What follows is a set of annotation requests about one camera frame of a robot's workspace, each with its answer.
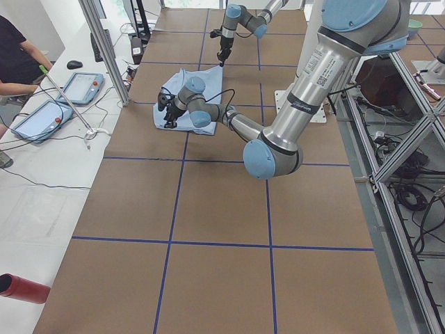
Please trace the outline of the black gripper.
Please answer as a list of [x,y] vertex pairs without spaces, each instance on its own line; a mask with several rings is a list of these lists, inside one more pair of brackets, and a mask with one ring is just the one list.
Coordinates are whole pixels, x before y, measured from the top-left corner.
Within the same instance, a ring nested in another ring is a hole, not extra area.
[[229,55],[232,52],[233,44],[233,38],[226,38],[225,36],[220,37],[220,51],[217,53],[220,67],[224,67],[225,61],[229,58]]
[[179,109],[174,102],[170,102],[166,107],[165,129],[174,129],[177,127],[177,120],[181,116],[181,109]]

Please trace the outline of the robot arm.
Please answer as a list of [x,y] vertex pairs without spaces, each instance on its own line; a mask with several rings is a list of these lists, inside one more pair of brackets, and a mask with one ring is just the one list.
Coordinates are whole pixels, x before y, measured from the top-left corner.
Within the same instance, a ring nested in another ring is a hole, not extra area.
[[245,142],[243,163],[260,180],[288,175],[302,163],[298,138],[329,96],[347,64],[361,56],[399,51],[408,37],[409,1],[322,1],[311,10],[318,43],[296,75],[273,123],[267,127],[228,104],[204,98],[205,84],[188,79],[177,94],[161,90],[157,106],[167,127],[188,113],[196,127],[220,122]]
[[210,32],[210,38],[220,38],[220,51],[217,53],[219,66],[224,66],[232,52],[238,25],[246,28],[257,38],[262,38],[274,15],[287,3],[287,0],[270,1],[257,16],[252,15],[243,5],[228,4],[220,28]]

